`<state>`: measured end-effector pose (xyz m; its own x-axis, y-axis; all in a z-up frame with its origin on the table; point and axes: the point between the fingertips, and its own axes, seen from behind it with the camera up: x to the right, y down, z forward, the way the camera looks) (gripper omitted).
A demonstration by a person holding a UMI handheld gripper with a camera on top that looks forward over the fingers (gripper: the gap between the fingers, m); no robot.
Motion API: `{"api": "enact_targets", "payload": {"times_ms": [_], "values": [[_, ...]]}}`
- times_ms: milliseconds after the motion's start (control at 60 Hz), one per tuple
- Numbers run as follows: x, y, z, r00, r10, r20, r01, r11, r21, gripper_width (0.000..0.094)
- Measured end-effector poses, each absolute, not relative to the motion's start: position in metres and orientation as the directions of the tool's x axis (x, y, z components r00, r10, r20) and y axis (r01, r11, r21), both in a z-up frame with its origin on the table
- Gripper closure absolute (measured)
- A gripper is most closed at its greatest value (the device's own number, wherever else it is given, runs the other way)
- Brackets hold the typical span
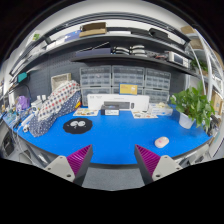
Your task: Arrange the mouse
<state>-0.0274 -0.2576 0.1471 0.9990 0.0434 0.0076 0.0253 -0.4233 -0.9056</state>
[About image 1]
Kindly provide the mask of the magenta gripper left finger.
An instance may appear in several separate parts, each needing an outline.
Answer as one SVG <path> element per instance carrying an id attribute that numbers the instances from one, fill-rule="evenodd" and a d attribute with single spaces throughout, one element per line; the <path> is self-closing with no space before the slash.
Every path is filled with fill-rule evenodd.
<path id="1" fill-rule="evenodd" d="M 44 170 L 79 186 L 83 184 L 93 155 L 92 145 L 85 146 L 69 156 L 58 156 Z"/>

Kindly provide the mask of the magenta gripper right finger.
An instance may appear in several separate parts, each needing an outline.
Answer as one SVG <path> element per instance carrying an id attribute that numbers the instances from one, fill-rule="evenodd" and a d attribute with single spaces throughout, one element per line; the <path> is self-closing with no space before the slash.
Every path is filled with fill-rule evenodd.
<path id="1" fill-rule="evenodd" d="M 159 180 L 182 169 L 168 155 L 159 156 L 139 145 L 135 145 L 134 155 L 145 184 Z"/>

